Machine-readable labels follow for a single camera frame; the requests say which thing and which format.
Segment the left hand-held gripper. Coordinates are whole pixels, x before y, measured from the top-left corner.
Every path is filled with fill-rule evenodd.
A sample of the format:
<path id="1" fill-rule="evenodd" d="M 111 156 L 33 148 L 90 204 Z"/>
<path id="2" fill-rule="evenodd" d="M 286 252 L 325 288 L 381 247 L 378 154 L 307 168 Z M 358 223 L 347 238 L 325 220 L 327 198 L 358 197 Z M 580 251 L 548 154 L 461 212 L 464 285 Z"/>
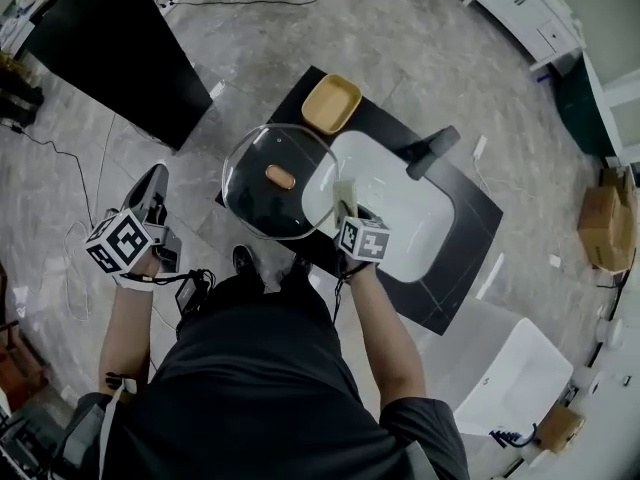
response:
<path id="1" fill-rule="evenodd" d="M 151 167 L 126 195 L 121 209 L 110 211 L 84 242 L 90 257 L 107 274 L 129 273 L 151 251 L 165 273 L 180 269 L 182 242 L 166 225 L 167 167 Z"/>

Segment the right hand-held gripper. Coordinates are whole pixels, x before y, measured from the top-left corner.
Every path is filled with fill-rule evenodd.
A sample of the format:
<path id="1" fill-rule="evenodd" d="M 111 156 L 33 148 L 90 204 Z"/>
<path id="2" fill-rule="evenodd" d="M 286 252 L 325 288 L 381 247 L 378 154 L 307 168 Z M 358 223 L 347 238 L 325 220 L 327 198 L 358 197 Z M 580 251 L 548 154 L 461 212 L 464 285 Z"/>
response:
<path id="1" fill-rule="evenodd" d="M 391 231 L 382 219 L 368 210 L 357 214 L 344 200 L 335 204 L 338 218 L 337 248 L 347 257 L 368 263 L 381 263 L 386 255 Z"/>

